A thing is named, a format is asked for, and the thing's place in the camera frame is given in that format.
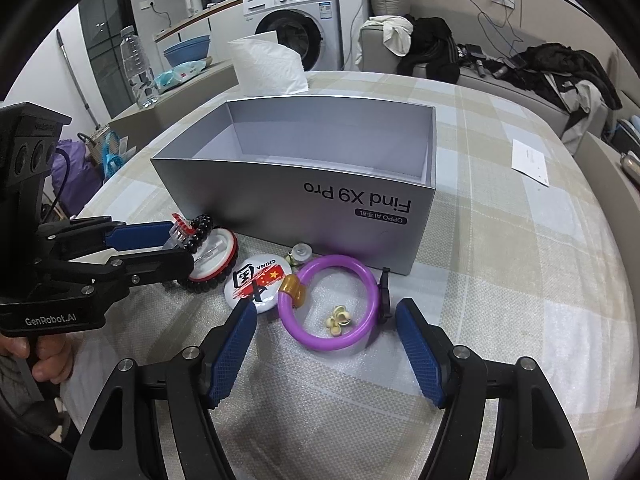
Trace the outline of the person's left hand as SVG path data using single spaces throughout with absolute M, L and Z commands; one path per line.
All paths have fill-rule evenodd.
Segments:
M 1 336 L 1 354 L 27 359 L 32 354 L 32 349 L 26 338 Z M 37 362 L 32 368 L 32 377 L 37 382 L 52 382 L 58 385 L 72 374 L 73 347 L 70 338 L 64 334 L 39 337 L 35 356 Z

